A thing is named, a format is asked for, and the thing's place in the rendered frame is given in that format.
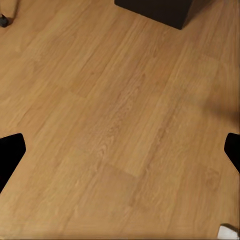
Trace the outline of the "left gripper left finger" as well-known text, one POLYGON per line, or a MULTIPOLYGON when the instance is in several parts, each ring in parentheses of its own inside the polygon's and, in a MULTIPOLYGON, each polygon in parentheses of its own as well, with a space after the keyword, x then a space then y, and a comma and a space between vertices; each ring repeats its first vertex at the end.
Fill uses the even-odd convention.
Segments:
POLYGON ((26 153, 22 133, 0 138, 0 193, 26 153))

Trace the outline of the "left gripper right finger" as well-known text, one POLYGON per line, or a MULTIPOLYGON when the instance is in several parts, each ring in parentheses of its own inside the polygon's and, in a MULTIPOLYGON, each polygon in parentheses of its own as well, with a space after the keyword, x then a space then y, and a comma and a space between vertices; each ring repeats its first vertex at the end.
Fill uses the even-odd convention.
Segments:
POLYGON ((240 135, 228 133, 224 151, 240 173, 240 135))

